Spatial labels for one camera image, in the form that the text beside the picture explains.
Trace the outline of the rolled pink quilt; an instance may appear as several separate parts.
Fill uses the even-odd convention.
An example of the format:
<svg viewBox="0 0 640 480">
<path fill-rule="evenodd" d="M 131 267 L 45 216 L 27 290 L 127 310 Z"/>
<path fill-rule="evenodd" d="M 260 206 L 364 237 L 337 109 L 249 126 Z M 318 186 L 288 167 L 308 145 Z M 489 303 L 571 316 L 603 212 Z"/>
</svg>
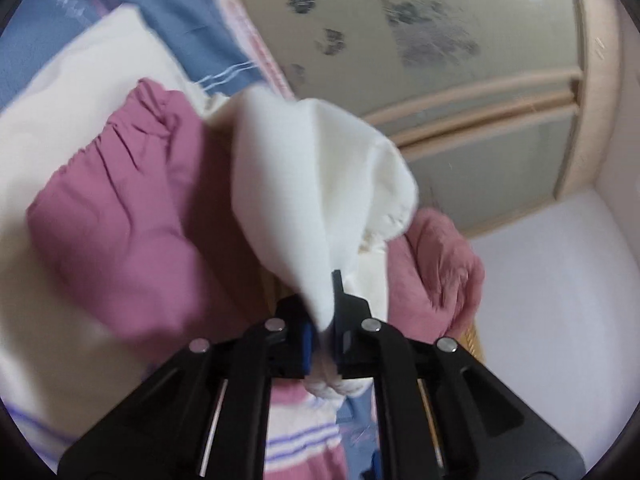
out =
<svg viewBox="0 0 640 480">
<path fill-rule="evenodd" d="M 485 269 L 446 214 L 421 208 L 388 243 L 388 322 L 427 344 L 461 336 L 482 300 Z"/>
</svg>

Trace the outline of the yellow wooden headboard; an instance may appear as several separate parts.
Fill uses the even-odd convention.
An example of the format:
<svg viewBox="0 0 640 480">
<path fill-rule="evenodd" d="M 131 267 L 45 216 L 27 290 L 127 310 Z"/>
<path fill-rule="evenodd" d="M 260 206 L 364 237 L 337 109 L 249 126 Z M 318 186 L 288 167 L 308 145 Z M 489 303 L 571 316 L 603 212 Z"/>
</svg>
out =
<svg viewBox="0 0 640 480">
<path fill-rule="evenodd" d="M 477 361 L 485 363 L 485 355 L 482 345 L 480 344 L 480 336 L 478 336 L 474 322 L 460 335 L 459 342 Z"/>
</svg>

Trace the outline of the blue plaid bed sheet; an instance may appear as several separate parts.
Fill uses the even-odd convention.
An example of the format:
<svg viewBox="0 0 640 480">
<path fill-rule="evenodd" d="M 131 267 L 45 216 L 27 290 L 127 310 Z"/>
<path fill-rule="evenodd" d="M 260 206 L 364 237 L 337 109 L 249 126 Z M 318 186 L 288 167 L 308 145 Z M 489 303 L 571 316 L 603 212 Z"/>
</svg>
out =
<svg viewBox="0 0 640 480">
<path fill-rule="evenodd" d="M 66 44 L 123 3 L 137 6 L 199 92 L 235 93 L 262 70 L 224 24 L 216 0 L 22 0 L 1 35 L 1 105 L 8 107 Z M 66 307 L 49 307 L 50 333 L 35 301 L 1 322 L 1 397 L 36 453 L 51 467 L 90 412 L 105 405 L 88 384 L 88 351 L 73 349 L 74 327 L 96 326 Z"/>
</svg>

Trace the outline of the beige wardrobe with glass doors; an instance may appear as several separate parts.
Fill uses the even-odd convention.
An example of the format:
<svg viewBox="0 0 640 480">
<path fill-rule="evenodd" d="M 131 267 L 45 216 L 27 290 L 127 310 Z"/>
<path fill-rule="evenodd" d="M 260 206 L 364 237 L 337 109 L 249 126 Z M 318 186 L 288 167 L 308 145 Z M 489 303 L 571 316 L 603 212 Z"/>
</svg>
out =
<svg viewBox="0 0 640 480">
<path fill-rule="evenodd" d="M 364 119 L 420 202 L 482 232 L 594 185 L 620 100 L 618 0 L 218 0 L 280 93 Z"/>
</svg>

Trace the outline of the pink and white hooded jacket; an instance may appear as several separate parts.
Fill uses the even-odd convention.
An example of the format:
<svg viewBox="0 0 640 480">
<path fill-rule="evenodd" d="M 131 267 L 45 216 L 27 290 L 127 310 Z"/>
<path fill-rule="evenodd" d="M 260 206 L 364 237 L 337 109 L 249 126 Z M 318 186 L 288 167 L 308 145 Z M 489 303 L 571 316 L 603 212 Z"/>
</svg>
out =
<svg viewBox="0 0 640 480">
<path fill-rule="evenodd" d="M 388 311 L 387 245 L 418 189 L 393 142 L 321 100 L 263 84 L 206 96 L 124 4 L 52 60 L 1 114 L 1 322 L 35 301 L 96 326 L 90 412 L 63 454 L 192 341 L 242 337 L 297 295 L 310 369 L 272 384 L 264 478 L 344 479 L 336 413 L 369 379 L 331 356 L 333 272 Z"/>
</svg>

